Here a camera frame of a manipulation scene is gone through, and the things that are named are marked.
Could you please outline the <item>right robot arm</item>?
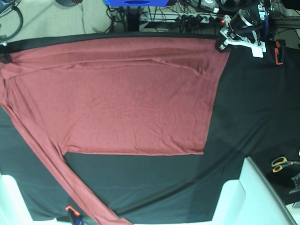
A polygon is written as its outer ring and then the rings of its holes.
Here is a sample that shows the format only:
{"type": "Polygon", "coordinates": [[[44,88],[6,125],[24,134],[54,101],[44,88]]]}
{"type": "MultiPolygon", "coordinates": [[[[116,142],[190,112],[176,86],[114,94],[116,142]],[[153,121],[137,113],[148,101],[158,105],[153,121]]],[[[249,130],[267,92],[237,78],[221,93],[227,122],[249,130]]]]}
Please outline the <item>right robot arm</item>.
{"type": "Polygon", "coordinates": [[[7,45],[22,29],[23,15],[19,8],[21,0],[0,1],[0,62],[12,61],[7,45]]]}

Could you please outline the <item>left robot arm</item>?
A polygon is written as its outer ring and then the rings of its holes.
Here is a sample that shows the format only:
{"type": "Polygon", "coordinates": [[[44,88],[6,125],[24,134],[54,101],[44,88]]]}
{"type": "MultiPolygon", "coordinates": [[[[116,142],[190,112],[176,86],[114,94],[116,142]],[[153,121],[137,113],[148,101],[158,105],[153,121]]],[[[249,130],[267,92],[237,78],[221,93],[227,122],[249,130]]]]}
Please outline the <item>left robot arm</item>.
{"type": "Polygon", "coordinates": [[[232,47],[247,47],[253,57],[263,58],[266,52],[265,42],[260,40],[260,30],[275,11],[270,0],[252,0],[241,6],[237,13],[230,17],[224,15],[224,27],[220,29],[220,37],[215,42],[215,49],[220,53],[232,47]]]}

